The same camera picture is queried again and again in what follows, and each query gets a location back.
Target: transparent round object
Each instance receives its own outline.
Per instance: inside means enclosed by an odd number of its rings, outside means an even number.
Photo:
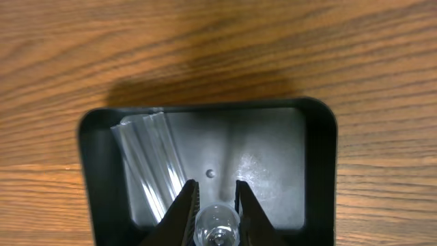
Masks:
[[[196,246],[236,246],[240,243],[240,217],[227,204],[211,204],[196,215]]]

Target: wood surface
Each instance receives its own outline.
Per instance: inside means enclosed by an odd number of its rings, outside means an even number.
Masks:
[[[0,245],[92,245],[90,109],[312,96],[338,245],[437,245],[437,1],[0,1]]]

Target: clear plastic packet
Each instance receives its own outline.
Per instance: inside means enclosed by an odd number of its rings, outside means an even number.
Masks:
[[[127,116],[111,130],[159,223],[186,182],[165,113]]]

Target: black tray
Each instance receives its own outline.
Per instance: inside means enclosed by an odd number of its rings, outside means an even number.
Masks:
[[[110,127],[127,115],[244,109],[293,108],[305,117],[305,208],[303,225],[278,230],[290,245],[335,244],[335,163],[337,123],[331,110],[318,100],[297,98],[261,102],[235,102],[189,107],[101,108],[87,113],[79,124],[79,149],[87,185],[96,245],[137,245],[152,229],[132,219],[126,174]]]

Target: brown wooden background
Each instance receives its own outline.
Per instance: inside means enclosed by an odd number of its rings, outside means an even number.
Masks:
[[[105,105],[312,96],[338,245],[437,245],[436,0],[0,1],[0,244],[91,245],[75,130]]]

